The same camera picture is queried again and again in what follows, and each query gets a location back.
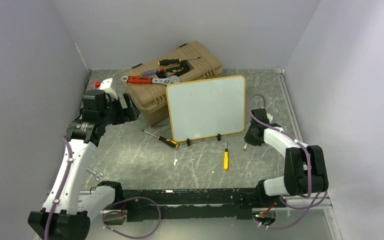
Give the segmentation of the yellow-framed whiteboard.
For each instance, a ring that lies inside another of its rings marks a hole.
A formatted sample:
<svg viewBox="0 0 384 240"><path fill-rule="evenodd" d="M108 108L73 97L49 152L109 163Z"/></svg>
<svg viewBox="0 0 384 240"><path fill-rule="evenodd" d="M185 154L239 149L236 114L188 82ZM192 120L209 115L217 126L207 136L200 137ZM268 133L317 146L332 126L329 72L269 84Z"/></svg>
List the yellow-framed whiteboard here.
<svg viewBox="0 0 384 240"><path fill-rule="evenodd" d="M171 134L185 142L243 132L246 78L232 75L166 87Z"/></svg>

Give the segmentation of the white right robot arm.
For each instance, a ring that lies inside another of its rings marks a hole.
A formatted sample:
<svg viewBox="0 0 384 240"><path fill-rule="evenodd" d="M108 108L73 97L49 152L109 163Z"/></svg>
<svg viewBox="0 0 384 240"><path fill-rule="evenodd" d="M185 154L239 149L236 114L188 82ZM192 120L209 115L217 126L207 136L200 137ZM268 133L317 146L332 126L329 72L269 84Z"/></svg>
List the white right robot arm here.
<svg viewBox="0 0 384 240"><path fill-rule="evenodd" d="M275 196L309 196L328 190L324 152L319 145L308 145L280 125L270 123L264 108L253 109L250 115L245 143L250 146L268 145L284 157L283 175L258 183L262 190L255 194L255 200L260 207L269 207Z"/></svg>

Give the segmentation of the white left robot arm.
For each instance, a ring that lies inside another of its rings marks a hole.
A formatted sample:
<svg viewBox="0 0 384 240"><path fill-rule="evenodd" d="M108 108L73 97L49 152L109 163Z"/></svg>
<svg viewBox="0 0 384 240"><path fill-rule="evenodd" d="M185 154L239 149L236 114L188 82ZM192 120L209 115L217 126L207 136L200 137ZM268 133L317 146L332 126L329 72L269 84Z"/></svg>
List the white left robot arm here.
<svg viewBox="0 0 384 240"><path fill-rule="evenodd" d="M101 137L109 125L137 120L139 111L128 93L118 97L112 90L88 90L79 115L62 137L65 151L50 193L41 210L31 211L28 225L42 240L84 240L91 222L106 207L124 203L122 185L103 181L80 202L83 179Z"/></svg>

